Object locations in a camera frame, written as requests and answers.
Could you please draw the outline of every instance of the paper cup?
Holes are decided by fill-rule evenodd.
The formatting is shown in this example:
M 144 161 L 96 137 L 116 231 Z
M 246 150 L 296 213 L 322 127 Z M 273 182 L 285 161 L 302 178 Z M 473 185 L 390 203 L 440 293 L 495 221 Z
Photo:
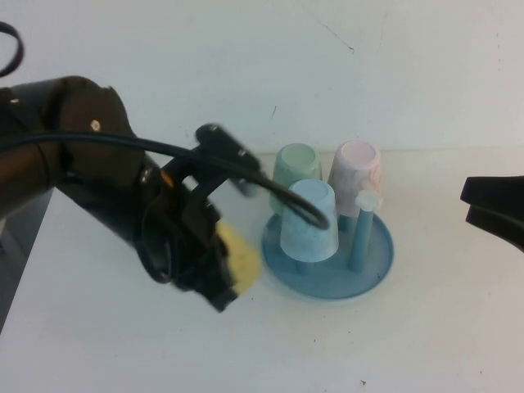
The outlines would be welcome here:
M 304 143 L 292 143 L 280 149 L 275 160 L 273 180 L 289 188 L 304 178 L 322 180 L 322 167 L 318 153 Z M 273 195 L 269 198 L 271 209 L 282 215 L 282 203 Z
M 280 247 L 300 262 L 320 262 L 333 256 L 338 249 L 335 192 L 329 184 L 316 179 L 300 180 L 289 189 L 319 208 L 327 216 L 330 226 L 329 229 L 318 229 L 284 207 Z
M 362 190 L 380 193 L 382 156 L 371 143 L 350 141 L 340 145 L 333 158 L 329 184 L 335 191 L 337 213 L 357 217 L 355 199 Z

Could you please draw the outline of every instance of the black cable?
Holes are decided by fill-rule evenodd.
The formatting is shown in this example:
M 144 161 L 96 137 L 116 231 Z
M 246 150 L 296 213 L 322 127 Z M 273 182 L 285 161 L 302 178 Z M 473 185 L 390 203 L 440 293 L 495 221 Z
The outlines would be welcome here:
M 128 138 L 120 135 L 108 133 L 80 133 L 75 131 L 57 130 L 48 133 L 30 133 L 17 135 L 0 143 L 0 153 L 15 149 L 28 144 L 41 142 L 93 142 L 104 143 L 107 145 L 116 145 L 152 151 L 164 156 L 172 156 L 191 161 L 195 164 L 206 165 L 213 168 L 221 169 L 226 172 L 229 178 L 243 178 L 246 181 L 257 184 L 274 194 L 285 206 L 288 206 L 297 215 L 299 215 L 307 224 L 314 225 L 317 228 L 329 228 L 329 221 L 326 216 L 307 200 L 298 196 L 287 188 L 275 183 L 273 180 L 266 178 L 264 175 L 242 168 L 240 165 L 233 164 L 229 161 L 222 160 L 213 156 L 203 156 L 194 151 L 169 145 L 167 143 L 155 142 L 149 139 Z
M 3 76 L 9 75 L 11 72 L 16 70 L 22 59 L 24 58 L 24 44 L 22 43 L 22 38 L 16 31 L 16 29 L 8 25 L 6 22 L 0 21 L 0 33 L 11 35 L 16 40 L 16 52 L 14 57 L 7 63 L 7 65 L 0 70 L 0 78 Z

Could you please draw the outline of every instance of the table surface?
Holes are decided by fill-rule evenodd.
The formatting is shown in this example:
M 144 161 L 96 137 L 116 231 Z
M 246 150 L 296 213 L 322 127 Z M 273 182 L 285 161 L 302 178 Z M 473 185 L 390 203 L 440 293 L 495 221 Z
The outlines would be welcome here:
M 332 155 L 323 155 L 327 176 Z M 262 156 L 271 171 L 274 156 Z M 342 302 L 265 269 L 222 313 L 154 283 L 108 229 L 55 192 L 0 335 L 0 391 L 524 391 L 524 255 L 464 222 L 472 175 L 524 171 L 524 148 L 383 156 L 387 279 Z M 257 246 L 267 194 L 213 197 Z

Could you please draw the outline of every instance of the yellow sponge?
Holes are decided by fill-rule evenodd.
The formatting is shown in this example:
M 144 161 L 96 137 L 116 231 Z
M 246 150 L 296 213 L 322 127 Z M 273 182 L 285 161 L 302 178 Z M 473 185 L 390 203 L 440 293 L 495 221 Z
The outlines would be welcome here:
M 240 295 L 255 283 L 259 275 L 259 253 L 231 225 L 220 221 L 216 230 L 228 248 L 228 269 L 235 282 L 233 290 Z

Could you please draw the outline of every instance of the blue plate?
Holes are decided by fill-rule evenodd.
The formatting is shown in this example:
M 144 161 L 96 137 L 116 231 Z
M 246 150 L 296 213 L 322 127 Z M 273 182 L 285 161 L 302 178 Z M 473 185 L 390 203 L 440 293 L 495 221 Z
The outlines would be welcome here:
M 294 260 L 284 253 L 280 247 L 282 219 L 274 215 L 266 224 L 262 236 L 262 251 L 269 269 L 290 288 L 319 299 L 349 299 L 370 291 L 390 271 L 395 254 L 393 240 L 387 226 L 375 215 L 364 271 L 355 273 L 348 268 L 353 220 L 356 219 L 339 218 L 337 253 L 327 260 L 311 264 Z

